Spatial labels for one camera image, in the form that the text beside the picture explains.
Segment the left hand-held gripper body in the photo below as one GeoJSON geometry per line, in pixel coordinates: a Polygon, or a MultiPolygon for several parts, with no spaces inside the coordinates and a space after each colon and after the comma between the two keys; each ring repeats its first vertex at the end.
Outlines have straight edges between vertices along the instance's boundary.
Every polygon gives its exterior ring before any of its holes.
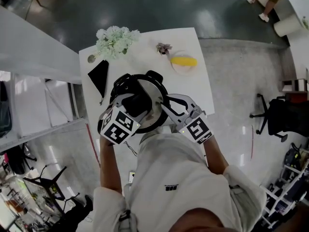
{"type": "Polygon", "coordinates": [[[124,106],[110,104],[98,120],[98,133],[116,145],[122,144],[140,127],[141,115],[131,116],[124,106]]]}

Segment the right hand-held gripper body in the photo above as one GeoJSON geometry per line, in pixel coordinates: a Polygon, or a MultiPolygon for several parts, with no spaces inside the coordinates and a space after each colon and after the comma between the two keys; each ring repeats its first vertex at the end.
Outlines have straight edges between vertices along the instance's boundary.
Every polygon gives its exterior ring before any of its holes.
{"type": "Polygon", "coordinates": [[[190,141],[199,145],[213,136],[208,125],[207,116],[199,106],[196,106],[191,112],[178,118],[177,122],[177,131],[190,141]]]}

